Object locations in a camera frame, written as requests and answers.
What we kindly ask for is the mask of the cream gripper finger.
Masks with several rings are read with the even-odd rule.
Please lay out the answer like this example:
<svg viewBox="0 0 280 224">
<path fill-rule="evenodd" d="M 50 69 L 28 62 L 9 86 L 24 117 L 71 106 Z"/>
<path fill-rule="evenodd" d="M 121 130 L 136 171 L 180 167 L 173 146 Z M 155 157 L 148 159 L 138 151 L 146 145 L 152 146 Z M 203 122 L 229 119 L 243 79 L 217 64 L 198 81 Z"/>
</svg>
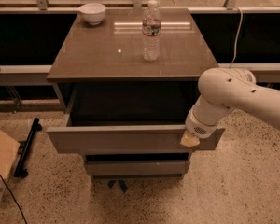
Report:
<svg viewBox="0 0 280 224">
<path fill-rule="evenodd" d="M 195 147 L 200 144 L 200 139 L 192 133 L 184 132 L 180 144 L 185 147 Z"/>
</svg>

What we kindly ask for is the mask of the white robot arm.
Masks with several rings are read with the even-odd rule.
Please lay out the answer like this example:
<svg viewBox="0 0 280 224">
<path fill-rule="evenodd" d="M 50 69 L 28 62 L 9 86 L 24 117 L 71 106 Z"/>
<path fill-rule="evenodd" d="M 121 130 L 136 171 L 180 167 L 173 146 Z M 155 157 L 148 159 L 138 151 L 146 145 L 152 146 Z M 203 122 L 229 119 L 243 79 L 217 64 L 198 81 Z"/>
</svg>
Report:
<svg viewBox="0 0 280 224">
<path fill-rule="evenodd" d="M 280 90 L 261 87 L 247 69 L 211 68 L 198 80 L 200 97 L 185 120 L 181 144 L 195 147 L 221 119 L 240 109 L 280 131 Z"/>
</svg>

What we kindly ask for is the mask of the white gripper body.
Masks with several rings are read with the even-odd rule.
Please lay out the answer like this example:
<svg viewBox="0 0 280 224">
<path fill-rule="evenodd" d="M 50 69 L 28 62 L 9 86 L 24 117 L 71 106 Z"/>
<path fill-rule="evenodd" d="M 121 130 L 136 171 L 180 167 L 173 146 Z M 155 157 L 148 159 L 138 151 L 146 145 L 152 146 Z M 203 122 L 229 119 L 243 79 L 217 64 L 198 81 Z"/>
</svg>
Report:
<svg viewBox="0 0 280 224">
<path fill-rule="evenodd" d="M 206 139 L 216 130 L 218 123 L 232 111 L 231 107 L 211 104 L 200 96 L 186 117 L 186 133 Z"/>
</svg>

